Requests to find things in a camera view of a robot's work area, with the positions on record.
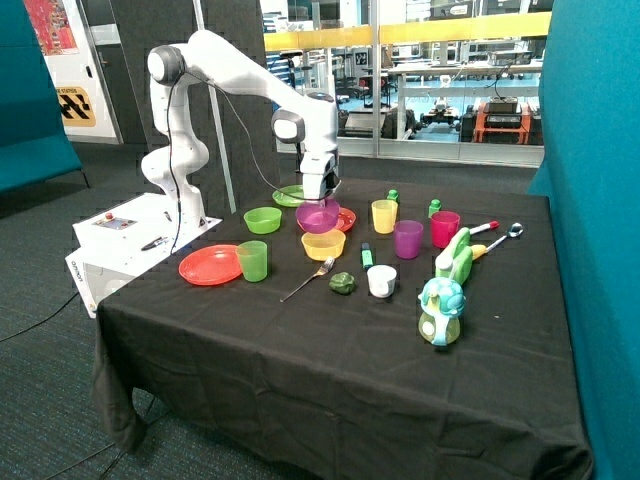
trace purple cup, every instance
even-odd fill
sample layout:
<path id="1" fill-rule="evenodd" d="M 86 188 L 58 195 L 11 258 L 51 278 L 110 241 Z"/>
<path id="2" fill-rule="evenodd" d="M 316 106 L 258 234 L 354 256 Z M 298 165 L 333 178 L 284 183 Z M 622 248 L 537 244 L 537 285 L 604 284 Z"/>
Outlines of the purple cup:
<path id="1" fill-rule="evenodd" d="M 455 212 L 440 211 L 431 215 L 431 240 L 433 246 L 446 248 L 458 231 L 460 215 Z"/>
<path id="2" fill-rule="evenodd" d="M 338 224 L 340 204 L 332 198 L 322 202 L 304 202 L 296 209 L 296 220 L 309 233 L 326 233 Z"/>
<path id="3" fill-rule="evenodd" d="M 424 226 L 414 220 L 401 220 L 393 228 L 393 244 L 396 255 L 410 260 L 420 253 Z"/>

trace yellow cup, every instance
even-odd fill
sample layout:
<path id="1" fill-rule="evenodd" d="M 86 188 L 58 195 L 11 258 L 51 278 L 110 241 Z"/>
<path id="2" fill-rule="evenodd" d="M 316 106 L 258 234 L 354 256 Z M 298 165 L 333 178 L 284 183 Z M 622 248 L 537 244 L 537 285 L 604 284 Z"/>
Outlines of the yellow cup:
<path id="1" fill-rule="evenodd" d="M 396 224 L 398 203 L 393 200 L 376 200 L 371 204 L 373 228 L 378 233 L 391 233 Z"/>

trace green bowl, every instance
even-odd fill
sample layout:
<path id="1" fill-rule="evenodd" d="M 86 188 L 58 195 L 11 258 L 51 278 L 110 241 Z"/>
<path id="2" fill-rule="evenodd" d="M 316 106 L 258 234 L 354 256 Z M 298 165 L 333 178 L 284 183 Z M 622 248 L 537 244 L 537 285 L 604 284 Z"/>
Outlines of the green bowl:
<path id="1" fill-rule="evenodd" d="M 249 210 L 244 214 L 244 221 L 252 233 L 265 235 L 280 228 L 282 211 L 274 207 L 260 207 Z"/>

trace yellow railing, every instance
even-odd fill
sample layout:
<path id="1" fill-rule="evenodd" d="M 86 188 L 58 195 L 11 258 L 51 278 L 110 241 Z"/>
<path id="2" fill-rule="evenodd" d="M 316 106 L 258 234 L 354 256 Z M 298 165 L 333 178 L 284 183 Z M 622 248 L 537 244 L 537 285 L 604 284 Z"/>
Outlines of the yellow railing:
<path id="1" fill-rule="evenodd" d="M 439 42 L 507 37 L 536 37 L 549 32 L 551 13 L 489 15 L 478 18 L 402 23 L 380 26 L 380 43 Z M 281 50 L 371 45 L 371 27 L 334 28 L 309 32 L 269 33 L 264 36 L 267 52 Z"/>

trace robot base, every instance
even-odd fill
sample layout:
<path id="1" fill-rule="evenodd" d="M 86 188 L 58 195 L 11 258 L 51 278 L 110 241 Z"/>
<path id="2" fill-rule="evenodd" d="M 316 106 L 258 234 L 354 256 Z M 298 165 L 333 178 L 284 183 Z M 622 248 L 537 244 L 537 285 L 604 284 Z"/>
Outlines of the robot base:
<path id="1" fill-rule="evenodd" d="M 91 318 L 100 301 L 169 257 L 177 231 L 170 211 L 166 195 L 145 193 L 73 225 L 80 248 L 65 260 Z M 221 221 L 207 217 L 202 226 L 181 228 L 174 251 Z"/>

